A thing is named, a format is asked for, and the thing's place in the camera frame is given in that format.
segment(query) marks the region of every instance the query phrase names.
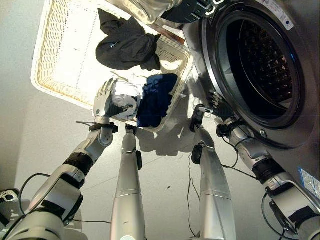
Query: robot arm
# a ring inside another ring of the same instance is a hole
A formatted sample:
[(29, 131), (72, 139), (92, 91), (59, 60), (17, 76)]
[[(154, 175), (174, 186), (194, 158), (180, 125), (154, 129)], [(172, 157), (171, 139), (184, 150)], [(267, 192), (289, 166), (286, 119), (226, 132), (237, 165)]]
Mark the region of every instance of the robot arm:
[(213, 95), (213, 109), (199, 106), (199, 112), (221, 117), (217, 135), (227, 137), (245, 165), (253, 171), (272, 199), (270, 207), (283, 229), (298, 234), (302, 240), (320, 239), (320, 201), (303, 189), (254, 138), (243, 121), (238, 121), (228, 103)]
[(63, 239), (64, 226), (72, 221), (83, 201), (80, 188), (85, 183), (85, 177), (112, 143), (113, 133), (118, 131), (109, 117), (126, 110), (112, 103), (114, 83), (116, 80), (113, 79), (106, 82), (95, 97), (95, 124), (90, 126), (86, 140), (37, 191), (28, 207), (28, 214), (22, 216), (4, 239)]

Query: clothes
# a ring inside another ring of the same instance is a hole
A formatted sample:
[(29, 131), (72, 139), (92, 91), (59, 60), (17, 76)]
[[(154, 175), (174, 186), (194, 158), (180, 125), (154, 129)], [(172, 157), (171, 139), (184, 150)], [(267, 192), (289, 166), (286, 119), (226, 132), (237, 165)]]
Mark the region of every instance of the clothes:
[(138, 65), (148, 71), (160, 70), (156, 50), (161, 35), (146, 34), (134, 17), (126, 21), (100, 8), (98, 13), (100, 29), (108, 35), (95, 50), (101, 64), (116, 70), (128, 70)]
[(115, 117), (123, 120), (133, 119), (138, 113), (140, 101), (141, 94), (135, 85), (121, 79), (118, 79), (113, 85), (113, 104), (117, 107), (128, 107), (127, 111), (119, 113)]
[(178, 76), (160, 74), (148, 77), (143, 87), (143, 97), (138, 109), (137, 126), (142, 128), (158, 127), (162, 117), (167, 116), (172, 96), (169, 94), (176, 85)]

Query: white cloth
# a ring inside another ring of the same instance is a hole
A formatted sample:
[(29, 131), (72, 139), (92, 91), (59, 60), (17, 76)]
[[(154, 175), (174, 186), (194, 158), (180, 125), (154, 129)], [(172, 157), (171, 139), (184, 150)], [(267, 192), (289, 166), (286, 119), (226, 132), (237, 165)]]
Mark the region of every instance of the white cloth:
[(137, 113), (141, 101), (138, 88), (125, 80), (118, 79), (113, 86), (112, 101), (118, 107), (129, 106), (129, 109), (115, 117), (123, 120), (133, 119)]

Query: washing machine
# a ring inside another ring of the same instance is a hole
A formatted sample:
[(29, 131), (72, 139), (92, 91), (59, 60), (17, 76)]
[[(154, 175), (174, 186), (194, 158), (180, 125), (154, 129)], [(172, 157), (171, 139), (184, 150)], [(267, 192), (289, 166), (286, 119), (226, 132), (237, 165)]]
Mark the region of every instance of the washing machine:
[(204, 89), (221, 93), (302, 184), (302, 173), (320, 179), (319, 8), (319, 0), (224, 0), (183, 27)]

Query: laundry basket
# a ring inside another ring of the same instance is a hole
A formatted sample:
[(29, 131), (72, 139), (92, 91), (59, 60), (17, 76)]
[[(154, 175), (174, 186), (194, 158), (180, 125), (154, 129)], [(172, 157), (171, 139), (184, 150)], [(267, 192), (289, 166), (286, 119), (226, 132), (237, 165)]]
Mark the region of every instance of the laundry basket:
[[(161, 36), (156, 50), (161, 70), (147, 71), (136, 66), (123, 71), (100, 64), (96, 59), (96, 47), (106, 35), (100, 30), (98, 8), (126, 20), (131, 17), (105, 0), (45, 1), (32, 61), (31, 82), (44, 93), (92, 110), (98, 89), (113, 76), (136, 84), (141, 77), (176, 74), (178, 81), (171, 92), (167, 117), (162, 118), (158, 127), (145, 128), (158, 132), (179, 100), (193, 66), (192, 56), (183, 45)], [(147, 25), (140, 24), (147, 33), (158, 34)], [(137, 126), (136, 119), (126, 123)]]

